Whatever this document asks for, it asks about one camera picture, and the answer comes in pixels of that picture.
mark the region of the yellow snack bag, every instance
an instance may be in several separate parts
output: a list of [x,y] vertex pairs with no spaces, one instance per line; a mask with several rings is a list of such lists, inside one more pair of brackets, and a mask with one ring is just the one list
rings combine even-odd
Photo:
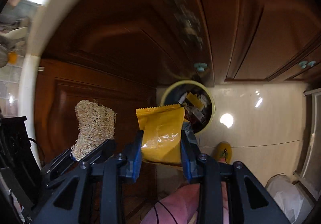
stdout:
[[197,95],[189,92],[186,98],[200,111],[204,108],[204,104],[197,98]]
[[139,129],[144,130],[142,156],[145,160],[179,164],[180,138],[185,109],[180,104],[136,109]]

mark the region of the black cable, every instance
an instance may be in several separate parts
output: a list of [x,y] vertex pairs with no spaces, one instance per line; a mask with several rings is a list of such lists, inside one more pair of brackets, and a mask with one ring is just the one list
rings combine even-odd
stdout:
[[154,207],[155,214],[156,214],[157,224],[159,224],[159,218],[158,218],[158,214],[157,214],[157,209],[156,209],[155,205],[153,207]]
[[94,220],[94,224],[96,224],[96,222],[97,222],[98,218],[99,218],[99,214],[98,214],[98,215],[97,215],[97,217],[95,218],[95,220]]
[[34,143],[38,146],[38,148],[39,148],[39,150],[41,151],[42,156],[43,156],[43,166],[44,166],[44,165],[46,164],[46,157],[45,157],[45,153],[43,152],[43,149],[42,149],[41,146],[36,142],[36,140],[34,140],[34,139],[32,139],[32,138],[28,138],[28,140],[34,142]]
[[160,201],[158,201],[158,203],[159,203],[160,205],[162,205],[162,206],[168,211],[168,213],[172,216],[172,218],[173,218],[173,220],[175,221],[175,223],[178,224],[177,221],[176,221],[176,219],[174,218],[173,214],[168,210],[168,208],[166,208],[165,205],[164,205],[163,203],[161,203]]
[[[147,201],[149,201],[149,202],[155,203],[155,201],[150,200],[150,199],[147,199],[146,197],[143,197],[143,196],[128,195],[128,196],[125,196],[124,198],[129,198],[129,197],[142,198],[142,199],[145,199],[145,200],[147,200]],[[160,201],[156,201],[156,203],[160,203],[160,205],[162,205],[162,206],[168,211],[168,213],[172,216],[172,218],[173,218],[173,220],[175,221],[175,223],[178,224],[177,221],[176,221],[176,219],[175,219],[175,217],[173,216],[173,214],[169,211],[168,208],[166,208],[166,206],[165,206],[163,203],[161,203]],[[155,214],[156,214],[156,218],[157,218],[157,224],[159,224],[159,218],[158,218],[158,213],[157,213],[156,207],[155,207],[155,205],[154,205],[153,207],[154,207]]]
[[223,151],[223,154],[224,154],[225,162],[227,163],[227,161],[226,161],[226,152],[227,152],[227,149],[225,148],[224,151]]

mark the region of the cabinet door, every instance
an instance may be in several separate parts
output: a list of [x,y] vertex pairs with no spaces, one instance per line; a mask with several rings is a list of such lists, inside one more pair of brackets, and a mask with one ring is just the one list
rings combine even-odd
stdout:
[[49,41],[44,57],[153,87],[199,78],[194,63],[206,62],[209,68],[200,75],[213,81],[200,1],[181,3],[199,22],[202,50],[194,46],[193,37],[184,37],[173,0],[80,0]]
[[313,43],[313,0],[202,0],[216,83],[271,81]]
[[[79,101],[95,101],[117,113],[116,152],[134,141],[139,129],[136,109],[155,105],[156,90],[140,83],[57,60],[42,59],[40,66],[45,69],[37,76],[34,123],[36,140],[47,162],[75,144],[79,133],[75,106]],[[139,179],[124,186],[124,195],[156,199],[155,174],[154,165],[143,163]],[[142,201],[126,200],[127,215],[135,213],[140,204]]]
[[272,81],[313,82],[321,77],[321,33],[313,44],[287,66],[283,67]]

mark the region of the cabinet knob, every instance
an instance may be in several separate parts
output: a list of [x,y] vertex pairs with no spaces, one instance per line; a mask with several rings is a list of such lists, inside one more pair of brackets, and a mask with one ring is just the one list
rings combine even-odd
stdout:
[[311,62],[308,62],[308,66],[310,66],[310,67],[312,67],[312,66],[314,66],[316,64],[316,61],[311,61]]
[[299,66],[301,67],[301,69],[304,69],[304,68],[306,68],[307,63],[308,63],[308,61],[301,61],[301,62],[299,62]]
[[205,63],[195,63],[194,67],[196,68],[196,70],[198,72],[204,72],[205,68],[207,68],[207,64],[205,64]]

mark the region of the yellow slipper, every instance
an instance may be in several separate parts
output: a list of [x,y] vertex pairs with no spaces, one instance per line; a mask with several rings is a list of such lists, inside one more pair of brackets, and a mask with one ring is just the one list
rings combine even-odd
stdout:
[[232,159],[232,147],[228,142],[220,142],[213,151],[212,157],[219,162],[230,163]]

